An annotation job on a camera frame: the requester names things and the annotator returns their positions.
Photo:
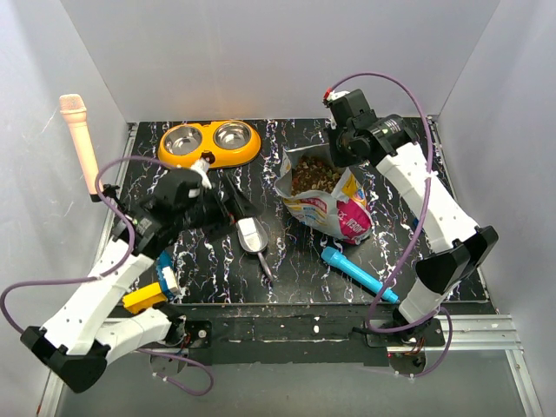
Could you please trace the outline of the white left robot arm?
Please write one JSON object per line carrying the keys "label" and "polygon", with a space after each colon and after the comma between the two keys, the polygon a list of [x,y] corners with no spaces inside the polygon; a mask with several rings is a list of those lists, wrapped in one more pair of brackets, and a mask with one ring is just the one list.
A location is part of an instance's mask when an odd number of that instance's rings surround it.
{"label": "white left robot arm", "polygon": [[150,343],[178,346],[185,335],[182,314],[168,301],[141,307],[132,317],[104,326],[131,284],[186,229],[220,238],[237,221],[260,214],[228,175],[221,189],[204,187],[192,169],[172,169],[154,191],[131,204],[92,272],[62,308],[42,326],[27,327],[21,342],[76,394],[92,387],[107,366]]}

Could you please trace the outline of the pet food bag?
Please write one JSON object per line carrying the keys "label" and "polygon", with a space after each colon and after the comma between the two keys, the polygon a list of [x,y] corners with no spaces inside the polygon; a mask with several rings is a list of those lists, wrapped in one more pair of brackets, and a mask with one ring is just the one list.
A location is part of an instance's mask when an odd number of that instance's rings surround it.
{"label": "pet food bag", "polygon": [[326,144],[284,150],[275,190],[294,218],[325,235],[357,245],[371,234],[365,191]]}

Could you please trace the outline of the metal food scoop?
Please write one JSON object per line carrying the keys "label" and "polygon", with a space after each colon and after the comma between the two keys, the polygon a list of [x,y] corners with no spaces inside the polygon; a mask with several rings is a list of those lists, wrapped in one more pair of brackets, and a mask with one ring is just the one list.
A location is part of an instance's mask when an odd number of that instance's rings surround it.
{"label": "metal food scoop", "polygon": [[249,217],[239,220],[236,223],[236,228],[243,250],[258,257],[264,274],[269,281],[272,281],[272,272],[263,254],[268,246],[268,236],[264,227],[256,217]]}

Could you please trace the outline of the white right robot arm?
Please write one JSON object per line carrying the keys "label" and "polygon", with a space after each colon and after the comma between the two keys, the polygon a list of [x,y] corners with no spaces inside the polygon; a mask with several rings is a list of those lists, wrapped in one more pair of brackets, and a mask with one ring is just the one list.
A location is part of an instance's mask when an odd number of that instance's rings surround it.
{"label": "white right robot arm", "polygon": [[401,116],[379,118],[359,89],[328,92],[324,104],[333,117],[327,135],[334,165],[369,162],[396,188],[429,241],[432,254],[417,262],[415,284],[394,317],[394,338],[413,345],[425,333],[422,318],[476,270],[499,236],[491,226],[480,227],[427,171],[417,135]]}

